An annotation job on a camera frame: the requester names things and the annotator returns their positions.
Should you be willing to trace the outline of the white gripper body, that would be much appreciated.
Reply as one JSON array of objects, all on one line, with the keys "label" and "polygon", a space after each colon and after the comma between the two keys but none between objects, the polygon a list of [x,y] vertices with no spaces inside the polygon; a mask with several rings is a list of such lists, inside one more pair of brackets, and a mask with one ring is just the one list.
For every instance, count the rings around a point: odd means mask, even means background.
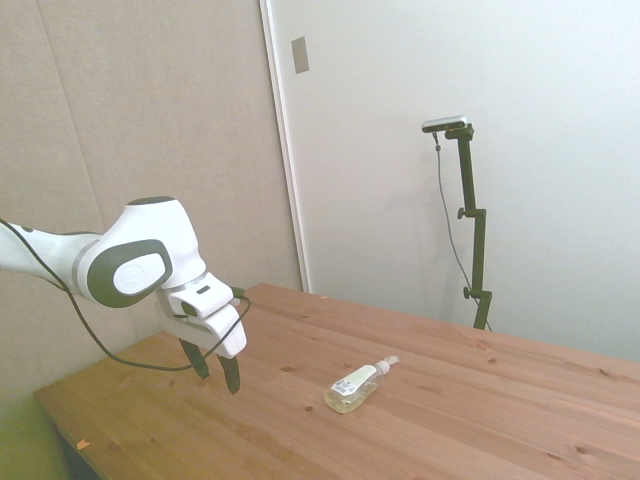
[{"label": "white gripper body", "polygon": [[247,345],[231,289],[159,290],[172,335],[226,358],[236,357]]}]

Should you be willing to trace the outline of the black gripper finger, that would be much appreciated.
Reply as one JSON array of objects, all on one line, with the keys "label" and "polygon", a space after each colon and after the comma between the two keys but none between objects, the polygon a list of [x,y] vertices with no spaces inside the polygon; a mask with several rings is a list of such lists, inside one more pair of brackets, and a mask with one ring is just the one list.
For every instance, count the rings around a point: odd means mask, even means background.
[{"label": "black gripper finger", "polygon": [[223,370],[227,388],[231,394],[235,395],[241,386],[238,359],[236,357],[226,358],[221,355],[218,355],[217,358]]},{"label": "black gripper finger", "polygon": [[180,340],[180,344],[197,375],[201,379],[206,379],[208,377],[208,365],[200,348],[184,339]]}]

